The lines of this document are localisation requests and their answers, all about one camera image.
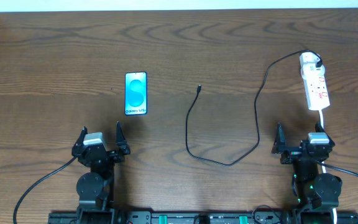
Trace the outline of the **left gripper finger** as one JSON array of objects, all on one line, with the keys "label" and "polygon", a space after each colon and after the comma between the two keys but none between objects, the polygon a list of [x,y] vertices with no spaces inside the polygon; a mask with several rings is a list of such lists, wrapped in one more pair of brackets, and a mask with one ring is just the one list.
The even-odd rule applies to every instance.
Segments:
[{"label": "left gripper finger", "polygon": [[116,145],[119,147],[120,150],[127,149],[127,141],[124,137],[124,134],[122,132],[122,126],[119,121],[116,123]]},{"label": "left gripper finger", "polygon": [[76,142],[74,143],[73,145],[73,148],[74,149],[78,149],[78,148],[82,148],[83,147],[83,141],[85,139],[85,136],[87,135],[88,133],[88,129],[86,126],[83,126],[82,130],[81,130],[81,133],[78,137],[78,139],[76,140]]}]

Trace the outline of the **blue Galaxy smartphone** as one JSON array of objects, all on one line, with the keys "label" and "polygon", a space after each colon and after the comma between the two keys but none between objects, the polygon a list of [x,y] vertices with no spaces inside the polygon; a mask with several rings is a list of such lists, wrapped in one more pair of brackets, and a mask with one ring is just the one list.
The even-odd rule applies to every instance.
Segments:
[{"label": "blue Galaxy smartphone", "polygon": [[124,113],[127,116],[147,114],[147,73],[125,74]]}]

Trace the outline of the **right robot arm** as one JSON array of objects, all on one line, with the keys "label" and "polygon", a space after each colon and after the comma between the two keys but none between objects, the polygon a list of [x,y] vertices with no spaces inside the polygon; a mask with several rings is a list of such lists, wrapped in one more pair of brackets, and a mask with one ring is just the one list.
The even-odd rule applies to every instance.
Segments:
[{"label": "right robot arm", "polygon": [[292,189],[298,197],[298,207],[285,215],[284,223],[334,222],[333,209],[339,206],[342,180],[318,169],[334,146],[319,123],[299,146],[287,146],[283,127],[277,124],[272,153],[281,155],[281,164],[293,166]]}]

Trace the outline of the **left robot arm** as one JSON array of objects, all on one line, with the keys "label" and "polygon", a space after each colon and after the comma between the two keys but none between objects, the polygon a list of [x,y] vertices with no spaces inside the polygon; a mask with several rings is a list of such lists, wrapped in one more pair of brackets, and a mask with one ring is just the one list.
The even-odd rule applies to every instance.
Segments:
[{"label": "left robot arm", "polygon": [[83,128],[71,149],[71,154],[90,171],[82,175],[76,184],[79,206],[76,210],[77,224],[111,223],[124,224],[127,215],[114,208],[114,166],[124,162],[131,153],[122,132],[121,124],[116,123],[116,146],[106,150],[101,132],[88,133]]}]

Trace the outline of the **white power strip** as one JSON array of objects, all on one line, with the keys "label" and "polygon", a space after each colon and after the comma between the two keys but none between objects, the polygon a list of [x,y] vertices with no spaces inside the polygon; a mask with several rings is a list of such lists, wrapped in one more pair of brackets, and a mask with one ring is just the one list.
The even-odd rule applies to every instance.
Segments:
[{"label": "white power strip", "polygon": [[311,111],[323,110],[330,106],[324,74],[323,65],[315,67],[313,63],[306,63],[301,67],[308,109]]}]

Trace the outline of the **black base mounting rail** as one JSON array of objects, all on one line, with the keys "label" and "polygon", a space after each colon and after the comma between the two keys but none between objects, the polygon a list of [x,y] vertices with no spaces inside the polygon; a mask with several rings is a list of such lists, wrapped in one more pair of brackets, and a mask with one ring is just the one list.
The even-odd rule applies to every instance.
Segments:
[{"label": "black base mounting rail", "polygon": [[246,223],[294,223],[295,219],[281,213],[268,211],[247,213],[153,213],[148,211],[125,212],[70,212],[50,213],[52,224],[73,223],[126,223],[126,224],[246,224]]}]

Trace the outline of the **white USB wall charger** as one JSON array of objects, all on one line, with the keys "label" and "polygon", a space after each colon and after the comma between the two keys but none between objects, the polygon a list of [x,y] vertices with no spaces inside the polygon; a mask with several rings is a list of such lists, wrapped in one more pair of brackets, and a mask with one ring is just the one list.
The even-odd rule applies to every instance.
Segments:
[{"label": "white USB wall charger", "polygon": [[324,65],[320,64],[321,59],[312,52],[305,52],[300,55],[300,66],[302,73],[321,73],[325,71]]}]

